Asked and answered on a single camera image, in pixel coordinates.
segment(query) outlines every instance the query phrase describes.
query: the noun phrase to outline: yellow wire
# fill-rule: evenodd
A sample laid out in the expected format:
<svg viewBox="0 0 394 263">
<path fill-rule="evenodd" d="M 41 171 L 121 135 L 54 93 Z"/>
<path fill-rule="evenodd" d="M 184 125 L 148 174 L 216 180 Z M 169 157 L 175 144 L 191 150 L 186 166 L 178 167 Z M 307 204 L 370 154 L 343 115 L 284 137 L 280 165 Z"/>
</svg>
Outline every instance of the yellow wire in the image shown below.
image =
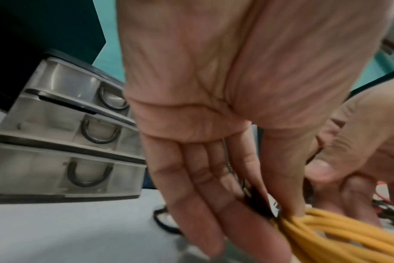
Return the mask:
<svg viewBox="0 0 394 263">
<path fill-rule="evenodd" d="M 278 218 L 277 226 L 302 263 L 394 263 L 394 234 L 351 218 L 308 208 L 302 218 Z M 327 239 L 317 231 L 359 242 L 376 251 Z"/>
</svg>

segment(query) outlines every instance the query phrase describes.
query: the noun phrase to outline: fingernail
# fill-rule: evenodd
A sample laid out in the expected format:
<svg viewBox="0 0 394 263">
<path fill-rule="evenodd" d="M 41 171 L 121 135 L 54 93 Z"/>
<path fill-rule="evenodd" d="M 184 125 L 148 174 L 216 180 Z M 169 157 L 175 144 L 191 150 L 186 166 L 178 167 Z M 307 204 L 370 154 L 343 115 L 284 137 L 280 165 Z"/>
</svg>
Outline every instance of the fingernail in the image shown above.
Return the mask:
<svg viewBox="0 0 394 263">
<path fill-rule="evenodd" d="M 327 181 L 334 175 L 334 169 L 323 160 L 313 160 L 305 167 L 305 176 L 308 179 Z"/>
</svg>

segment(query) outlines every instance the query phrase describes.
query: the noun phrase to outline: drawer handle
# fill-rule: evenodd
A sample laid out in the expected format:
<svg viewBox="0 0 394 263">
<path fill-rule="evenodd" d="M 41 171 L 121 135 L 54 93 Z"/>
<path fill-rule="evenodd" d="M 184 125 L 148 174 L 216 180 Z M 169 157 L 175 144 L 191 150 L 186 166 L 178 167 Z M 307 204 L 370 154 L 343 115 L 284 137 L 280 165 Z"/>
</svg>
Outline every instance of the drawer handle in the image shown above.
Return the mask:
<svg viewBox="0 0 394 263">
<path fill-rule="evenodd" d="M 114 140 L 116 140 L 120 134 L 120 129 L 115 129 L 115 131 L 113 132 L 112 136 L 107 138 L 107 139 L 98 139 L 98 138 L 94 138 L 92 137 L 89 132 L 87 131 L 87 129 L 89 128 L 89 120 L 84 120 L 81 122 L 81 134 L 83 135 L 83 137 L 85 137 L 87 140 L 96 143 L 96 144 L 107 144 L 107 143 L 111 143 Z"/>
<path fill-rule="evenodd" d="M 103 181 L 105 181 L 110 173 L 113 170 L 113 167 L 107 166 L 105 169 L 105 172 L 103 173 L 102 177 L 99 179 L 92 181 L 92 182 L 81 182 L 76 175 L 76 167 L 77 163 L 76 162 L 70 162 L 70 164 L 67 167 L 67 178 L 69 181 L 71 181 L 73 184 L 80 186 L 80 187 L 92 187 L 101 184 Z"/>
<path fill-rule="evenodd" d="M 99 89 L 99 100 L 109 109 L 111 110 L 126 110 L 127 108 L 129 108 L 129 104 L 125 101 L 123 103 L 122 106 L 117 107 L 117 106 L 112 106 L 110 105 L 106 100 L 105 100 L 105 88 L 104 87 L 100 87 Z"/>
</svg>

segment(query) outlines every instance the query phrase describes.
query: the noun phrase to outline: white table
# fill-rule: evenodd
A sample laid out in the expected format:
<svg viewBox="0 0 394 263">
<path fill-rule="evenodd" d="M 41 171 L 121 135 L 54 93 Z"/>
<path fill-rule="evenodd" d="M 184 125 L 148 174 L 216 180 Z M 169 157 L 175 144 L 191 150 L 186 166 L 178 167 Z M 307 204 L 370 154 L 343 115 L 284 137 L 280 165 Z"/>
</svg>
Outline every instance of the white table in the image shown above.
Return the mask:
<svg viewBox="0 0 394 263">
<path fill-rule="evenodd" d="M 209 261 L 152 219 L 164 204 L 157 190 L 135 200 L 0 205 L 0 263 L 253 262 L 227 244 Z"/>
</svg>

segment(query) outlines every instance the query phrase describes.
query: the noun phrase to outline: skin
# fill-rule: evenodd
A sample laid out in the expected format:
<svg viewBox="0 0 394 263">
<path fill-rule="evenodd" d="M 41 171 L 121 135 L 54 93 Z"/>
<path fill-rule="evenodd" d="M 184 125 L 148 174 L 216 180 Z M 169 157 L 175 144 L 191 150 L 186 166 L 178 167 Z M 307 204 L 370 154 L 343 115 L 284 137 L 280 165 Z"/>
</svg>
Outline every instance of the skin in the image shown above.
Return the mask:
<svg viewBox="0 0 394 263">
<path fill-rule="evenodd" d="M 314 206 L 381 227 L 371 201 L 382 181 L 394 203 L 394 80 L 337 109 L 311 152 L 319 148 L 315 163 L 306 168 L 315 184 Z"/>
<path fill-rule="evenodd" d="M 190 242 L 224 237 L 261 262 L 289 262 L 285 238 L 223 178 L 302 216 L 311 141 L 342 103 L 394 15 L 393 0 L 119 0 L 125 96 L 152 180 Z M 260 160 L 251 122 L 265 129 Z"/>
</svg>

